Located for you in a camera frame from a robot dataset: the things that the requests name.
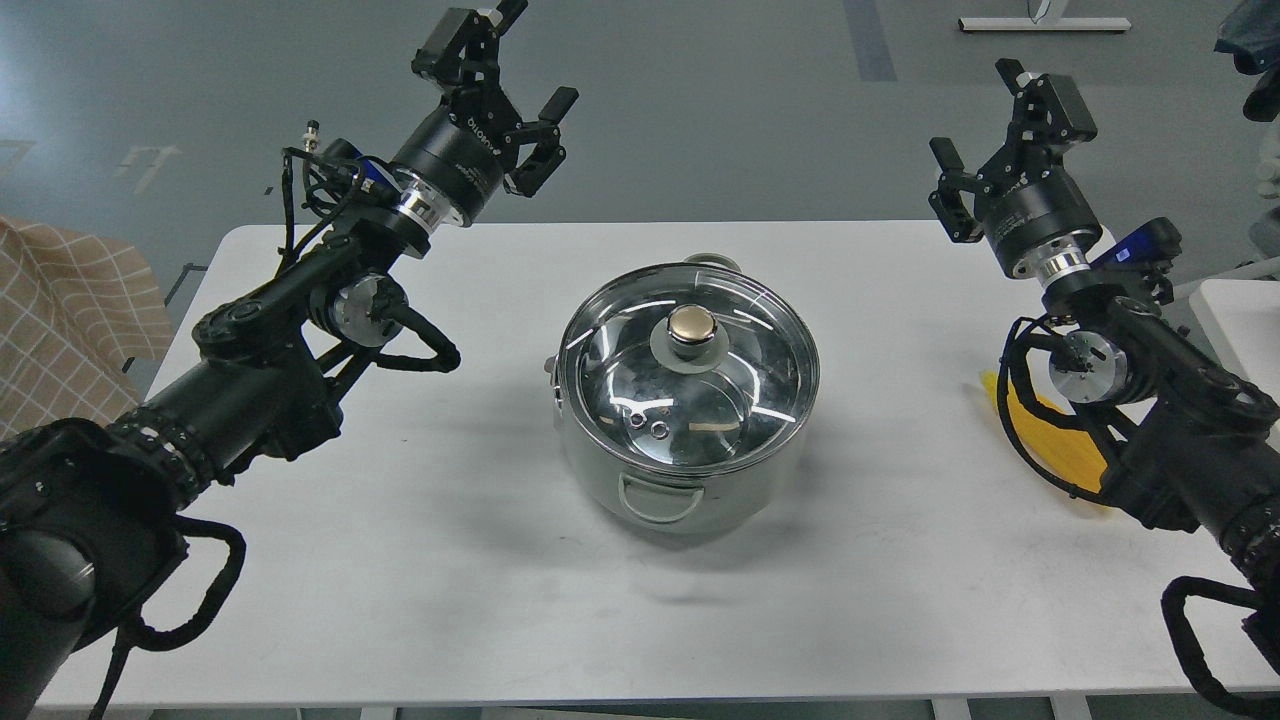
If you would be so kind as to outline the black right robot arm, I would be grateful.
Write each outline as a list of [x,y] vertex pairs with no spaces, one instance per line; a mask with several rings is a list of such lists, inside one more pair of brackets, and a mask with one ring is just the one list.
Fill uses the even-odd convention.
[[1097,126],[1074,79],[995,64],[1012,96],[1004,143],[969,172],[954,142],[934,137],[940,165],[929,204],[955,243],[987,242],[1005,277],[1033,279],[1043,314],[1018,318],[998,360],[996,406],[1021,456],[1009,396],[1034,418],[1084,433],[1105,468],[1085,489],[1037,466],[1073,498],[1120,509],[1143,527],[1206,529],[1245,578],[1243,587],[1172,579],[1160,605],[1192,689],[1222,711],[1275,719],[1276,697],[1230,692],[1211,671],[1185,614],[1192,597],[1248,611],[1243,630],[1277,666],[1277,402],[1230,373],[1162,316],[1181,234],[1157,217],[1097,258],[1103,229],[1070,177],[1065,154]]

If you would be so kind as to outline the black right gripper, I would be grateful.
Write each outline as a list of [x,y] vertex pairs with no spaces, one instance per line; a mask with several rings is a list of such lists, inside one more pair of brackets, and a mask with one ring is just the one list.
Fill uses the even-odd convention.
[[[1000,58],[995,68],[1012,95],[1004,146],[979,176],[965,169],[951,138],[931,138],[940,177],[928,202],[952,242],[984,236],[1001,272],[1025,279],[1027,256],[1036,250],[1071,241],[1087,251],[1101,238],[1101,224],[1062,161],[1093,141],[1098,127],[1073,77],[1036,74],[1012,58]],[[974,211],[965,193],[975,200]]]

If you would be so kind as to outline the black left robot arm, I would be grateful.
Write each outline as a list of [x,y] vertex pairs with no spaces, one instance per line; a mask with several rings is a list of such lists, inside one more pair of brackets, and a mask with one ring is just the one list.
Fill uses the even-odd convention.
[[297,459],[340,433],[371,366],[449,373],[453,342],[390,277],[439,225],[466,228],[497,190],[531,197],[566,158],[559,87],[525,119],[500,87],[500,40],[525,1],[452,8],[412,72],[440,91],[390,160],[343,138],[282,150],[275,275],[204,316],[198,364],[101,427],[79,418],[3,443],[3,716],[24,719],[67,659],[114,634],[101,719],[133,650],[204,634],[246,559],[234,527],[186,515],[260,456]]

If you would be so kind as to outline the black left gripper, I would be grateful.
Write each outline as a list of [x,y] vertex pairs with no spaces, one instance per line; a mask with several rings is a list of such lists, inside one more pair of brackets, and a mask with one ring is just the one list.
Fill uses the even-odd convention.
[[567,152],[561,122],[580,97],[561,86],[538,117],[521,120],[500,86],[500,38],[529,8],[451,8],[411,60],[411,72],[440,90],[440,101],[390,160],[402,188],[420,184],[447,201],[443,222],[470,227],[502,179],[508,193],[532,197]]

